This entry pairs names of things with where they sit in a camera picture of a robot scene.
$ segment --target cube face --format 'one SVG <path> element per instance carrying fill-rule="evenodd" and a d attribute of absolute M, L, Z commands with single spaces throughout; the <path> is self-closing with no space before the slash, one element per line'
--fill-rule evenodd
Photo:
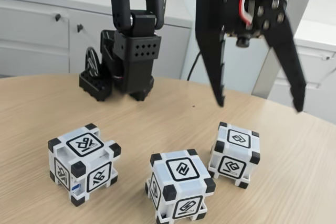
<path fill-rule="evenodd" d="M 248 185 L 250 175 L 260 161 L 259 134 L 221 123 L 208 170 L 214 178 L 223 175 Z"/>
<path fill-rule="evenodd" d="M 153 154 L 151 166 L 146 193 L 158 223 L 205 215 L 204 198 L 214 193 L 215 184 L 195 150 Z"/>
<path fill-rule="evenodd" d="M 99 187 L 117 181 L 113 162 L 121 147 L 114 141 L 104 143 L 99 135 L 99 129 L 89 124 L 48 142 L 50 177 L 69 191 L 75 206 Z"/>

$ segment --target table surface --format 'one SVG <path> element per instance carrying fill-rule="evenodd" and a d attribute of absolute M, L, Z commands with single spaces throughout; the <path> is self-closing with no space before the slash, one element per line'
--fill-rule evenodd
<path fill-rule="evenodd" d="M 151 154 L 195 148 L 207 164 L 220 121 L 259 132 L 261 161 L 247 190 L 215 180 L 200 223 L 335 223 L 336 127 L 308 114 L 236 91 L 219 108 L 209 86 L 168 79 L 145 102 L 116 92 L 99 103 L 74 75 L 2 79 L 0 89 L 0 223 L 153 224 Z M 49 178 L 47 142 L 88 123 L 121 145 L 119 178 L 76 208 Z"/>

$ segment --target printed symbol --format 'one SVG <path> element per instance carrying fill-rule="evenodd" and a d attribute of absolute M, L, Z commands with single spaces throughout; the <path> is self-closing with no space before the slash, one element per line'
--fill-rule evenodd
<path fill-rule="evenodd" d="M 102 182 L 104 180 L 104 178 L 105 178 L 105 176 L 103 175 L 104 172 L 105 172 L 105 170 L 95 174 L 95 176 L 93 177 L 93 185 L 99 184 L 100 182 Z"/>
<path fill-rule="evenodd" d="M 96 147 L 97 144 L 93 143 L 93 139 L 89 139 L 88 137 L 83 138 L 83 142 L 76 142 L 78 144 L 78 148 L 83 149 L 82 152 L 85 152 L 93 147 Z"/>
<path fill-rule="evenodd" d="M 157 189 L 158 187 L 157 187 L 157 185 L 156 185 L 156 182 L 155 181 L 153 181 L 153 188 L 152 188 L 152 194 L 155 196 L 155 198 L 157 198 L 158 197 L 158 189 Z"/>
<path fill-rule="evenodd" d="M 243 137 L 242 137 L 242 136 L 239 136 L 239 135 L 235 135 L 235 136 L 233 136 L 232 138 L 233 138 L 234 140 L 236 140 L 237 142 L 241 142 L 241 143 L 246 142 L 246 140 L 243 139 Z"/>
<path fill-rule="evenodd" d="M 57 166 L 57 167 L 58 167 L 58 172 L 57 172 L 58 177 L 59 177 L 61 180 L 63 180 L 65 184 L 68 184 L 68 182 L 67 182 L 67 176 L 66 176 L 66 174 L 65 174 L 65 172 L 64 172 L 64 170 L 63 170 L 63 168 L 60 167 L 60 166 Z"/>
<path fill-rule="evenodd" d="M 193 212 L 194 210 L 189 210 L 190 208 L 192 208 L 193 206 L 196 205 L 196 202 L 191 200 L 188 201 L 186 204 L 184 204 L 182 207 L 180 207 L 180 211 L 178 213 L 178 215 L 183 215 L 183 214 L 187 214 L 188 212 Z"/>
<path fill-rule="evenodd" d="M 230 162 L 225 163 L 225 166 L 227 167 L 227 169 L 230 173 L 237 175 L 237 173 L 233 172 L 233 170 L 238 170 L 239 169 L 239 165 L 237 163 L 234 163 L 234 162 L 230 161 Z"/>
<path fill-rule="evenodd" d="M 177 171 L 179 174 L 183 175 L 183 176 L 187 175 L 187 173 L 189 172 L 189 170 L 190 170 L 190 169 L 189 169 L 188 165 L 186 165 L 186 164 L 184 164 L 184 163 L 180 163 L 180 164 L 178 165 L 177 169 L 176 169 L 176 171 Z"/>

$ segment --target cube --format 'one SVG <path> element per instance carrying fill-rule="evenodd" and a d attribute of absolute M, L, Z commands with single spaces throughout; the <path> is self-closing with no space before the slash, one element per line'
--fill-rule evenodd
<path fill-rule="evenodd" d="M 99 137 L 100 130 L 88 124 L 48 142 L 50 178 L 69 191 L 76 207 L 89 200 L 91 192 L 118 179 L 113 163 L 120 157 L 121 147 Z"/>
<path fill-rule="evenodd" d="M 246 189 L 253 170 L 260 161 L 259 133 L 221 122 L 218 137 L 211 150 L 208 171 L 213 178 L 219 175 L 235 180 Z"/>
<path fill-rule="evenodd" d="M 150 163 L 152 175 L 145 191 L 153 201 L 156 223 L 203 219 L 208 211 L 204 200 L 214 193 L 216 184 L 196 150 L 153 154 Z"/>

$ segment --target black corner cap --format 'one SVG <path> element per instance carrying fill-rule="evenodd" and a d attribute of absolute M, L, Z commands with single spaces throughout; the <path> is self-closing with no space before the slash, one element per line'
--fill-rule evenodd
<path fill-rule="evenodd" d="M 204 219 L 205 215 L 206 215 L 206 212 L 203 213 L 203 214 L 199 214 L 199 215 L 197 216 L 196 220 L 202 220 L 202 219 Z"/>
<path fill-rule="evenodd" d="M 148 185 L 147 185 L 147 183 L 145 183 L 145 192 L 146 192 L 146 195 L 148 195 Z"/>
<path fill-rule="evenodd" d="M 213 193 L 216 189 L 216 184 L 212 178 L 206 178 L 204 179 L 204 182 L 206 183 L 206 194 Z"/>
<path fill-rule="evenodd" d="M 86 125 L 85 128 L 87 128 L 88 130 L 91 131 L 91 130 L 97 128 L 97 126 L 95 126 L 93 123 L 90 123 L 90 124 Z"/>
<path fill-rule="evenodd" d="M 121 154 L 121 147 L 117 143 L 110 145 L 110 149 L 113 150 L 113 157 L 118 157 Z"/>
<path fill-rule="evenodd" d="M 213 178 L 215 176 L 215 173 L 211 172 L 210 170 L 208 170 L 208 173 L 210 174 L 211 178 Z"/>
<path fill-rule="evenodd" d="M 85 197 L 80 198 L 79 200 L 76 200 L 73 196 L 71 197 L 71 202 L 76 206 L 80 206 L 85 202 Z"/>
<path fill-rule="evenodd" d="M 82 161 L 78 161 L 71 166 L 71 174 L 73 174 L 76 178 L 83 176 L 86 173 L 86 166 L 82 163 Z"/>
<path fill-rule="evenodd" d="M 171 201 L 176 199 L 177 191 L 174 185 L 168 185 L 163 187 L 163 197 L 165 201 Z"/>
<path fill-rule="evenodd" d="M 169 222 L 161 223 L 159 217 L 157 216 L 156 224 L 169 224 Z"/>
<path fill-rule="evenodd" d="M 54 153 L 54 146 L 60 144 L 61 141 L 58 138 L 54 138 L 48 141 L 48 148 L 49 150 Z"/>
<path fill-rule="evenodd" d="M 152 167 L 153 167 L 153 165 L 154 165 L 154 162 L 155 162 L 155 161 L 158 161 L 158 160 L 162 160 L 161 155 L 158 154 L 158 153 L 156 153 L 156 154 L 152 154 L 152 156 L 151 156 L 151 165 L 152 165 Z"/>
<path fill-rule="evenodd" d="M 51 180 L 55 182 L 55 176 L 51 171 L 49 172 L 49 175 L 50 175 Z"/>
<path fill-rule="evenodd" d="M 113 185 L 113 184 L 115 184 L 116 182 L 118 181 L 118 176 L 117 177 L 114 177 L 113 179 L 111 179 L 111 186 Z"/>
<path fill-rule="evenodd" d="M 197 151 L 195 149 L 190 149 L 190 150 L 187 150 L 187 151 L 188 151 L 189 155 L 191 155 L 191 156 L 198 155 Z"/>
<path fill-rule="evenodd" d="M 259 137 L 259 133 L 258 133 L 258 132 L 254 132 L 254 131 L 252 131 L 252 136 L 257 136 L 257 137 Z"/>
<path fill-rule="evenodd" d="M 248 183 L 240 182 L 239 187 L 242 189 L 246 189 L 248 187 Z"/>
<path fill-rule="evenodd" d="M 223 153 L 224 152 L 224 146 L 225 146 L 224 142 L 217 141 L 216 145 L 215 145 L 215 151 L 219 152 L 219 153 Z"/>
<path fill-rule="evenodd" d="M 221 126 L 223 126 L 223 127 L 227 127 L 227 123 L 220 122 L 220 123 L 219 123 L 219 126 L 218 126 L 218 129 L 219 129 L 219 127 L 221 127 Z"/>
<path fill-rule="evenodd" d="M 252 157 L 251 157 L 251 160 L 250 162 L 252 164 L 259 164 L 260 162 L 260 153 L 257 153 L 257 152 L 252 152 Z"/>

